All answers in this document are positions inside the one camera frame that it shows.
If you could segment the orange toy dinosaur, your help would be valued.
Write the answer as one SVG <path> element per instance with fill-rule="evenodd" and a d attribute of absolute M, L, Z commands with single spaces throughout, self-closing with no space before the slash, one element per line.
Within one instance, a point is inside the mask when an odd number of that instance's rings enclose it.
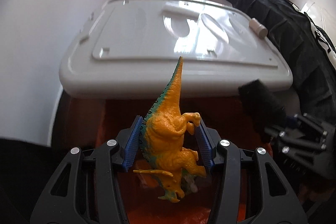
<path fill-rule="evenodd" d="M 171 79 L 147 112 L 139 132 L 141 152 L 150 168 L 133 171 L 153 177 L 164 190 L 160 199 L 172 203 L 185 196 L 181 188 L 184 170 L 191 176 L 207 176 L 205 167 L 197 165 L 198 152 L 183 147 L 185 133 L 194 135 L 201 116 L 180 111 L 182 71 L 183 57 L 179 57 Z"/>

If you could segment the beige cylindrical canister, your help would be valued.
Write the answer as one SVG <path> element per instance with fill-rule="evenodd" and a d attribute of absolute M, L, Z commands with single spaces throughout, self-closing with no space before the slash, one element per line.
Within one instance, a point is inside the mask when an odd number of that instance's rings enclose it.
<path fill-rule="evenodd" d="M 267 28 L 262 25 L 256 18 L 252 18 L 249 21 L 249 28 L 260 38 L 265 39 L 268 35 Z"/>

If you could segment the dark grey blanket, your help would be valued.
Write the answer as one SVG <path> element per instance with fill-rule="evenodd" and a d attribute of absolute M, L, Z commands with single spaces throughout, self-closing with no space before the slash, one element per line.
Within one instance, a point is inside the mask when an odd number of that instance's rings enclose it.
<path fill-rule="evenodd" d="M 326 32 L 288 0 L 226 0 L 268 30 L 290 67 L 300 109 L 335 123 L 335 46 Z"/>

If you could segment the white plastic storage box lid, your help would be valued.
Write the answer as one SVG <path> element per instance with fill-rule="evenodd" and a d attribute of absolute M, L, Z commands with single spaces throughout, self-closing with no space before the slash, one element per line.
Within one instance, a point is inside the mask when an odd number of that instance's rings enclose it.
<path fill-rule="evenodd" d="M 77 98 L 157 98 L 183 60 L 183 97 L 236 95 L 254 80 L 288 90 L 289 65 L 250 20 L 206 0 L 108 0 L 64 53 L 60 82 Z"/>

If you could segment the bed with patterned sheet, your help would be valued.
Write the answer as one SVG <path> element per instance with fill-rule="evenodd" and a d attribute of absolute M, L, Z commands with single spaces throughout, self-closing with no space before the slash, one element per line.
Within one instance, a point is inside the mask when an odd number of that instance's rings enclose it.
<path fill-rule="evenodd" d="M 335 67 L 335 47 L 327 33 L 304 12 L 295 8 L 288 0 L 226 0 L 232 7 L 256 18 L 268 30 L 268 38 L 276 46 L 280 37 L 284 38 L 284 47 L 292 47 L 289 53 L 298 49 L 294 42 L 313 40 L 326 59 Z"/>

